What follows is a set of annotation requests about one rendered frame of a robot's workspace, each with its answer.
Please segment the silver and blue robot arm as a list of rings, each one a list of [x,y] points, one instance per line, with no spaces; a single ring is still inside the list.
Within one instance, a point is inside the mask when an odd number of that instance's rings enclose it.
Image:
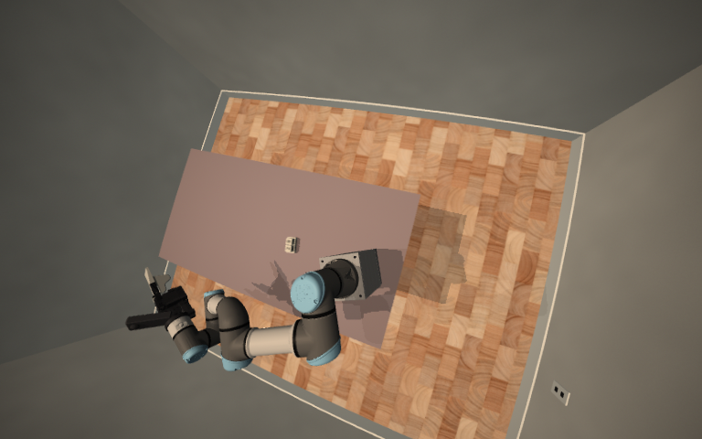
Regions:
[[[207,328],[198,331],[189,316],[181,316],[167,329],[188,364],[200,360],[209,348],[220,343],[227,371],[243,369],[257,356],[287,353],[293,353],[296,358],[307,357],[311,366],[322,366],[341,352],[335,299],[347,298],[357,286],[356,267],[348,260],[334,259],[323,269],[305,273],[293,282],[292,303],[302,314],[302,319],[293,325],[250,327],[242,302],[233,296],[226,297],[224,290],[218,289],[204,293]],[[160,327],[171,314],[172,311],[129,316],[125,325],[130,331]]]

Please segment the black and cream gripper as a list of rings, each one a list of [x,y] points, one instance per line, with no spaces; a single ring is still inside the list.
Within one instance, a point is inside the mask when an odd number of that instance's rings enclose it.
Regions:
[[[165,330],[167,332],[168,326],[179,317],[190,316],[190,318],[193,318],[196,316],[196,311],[189,304],[186,292],[181,285],[176,288],[169,289],[167,290],[168,292],[165,293],[165,284],[171,279],[170,275],[164,274],[152,276],[148,267],[145,268],[144,275],[154,295],[152,299],[155,303],[157,311],[159,313],[172,311],[171,318],[165,323]]]

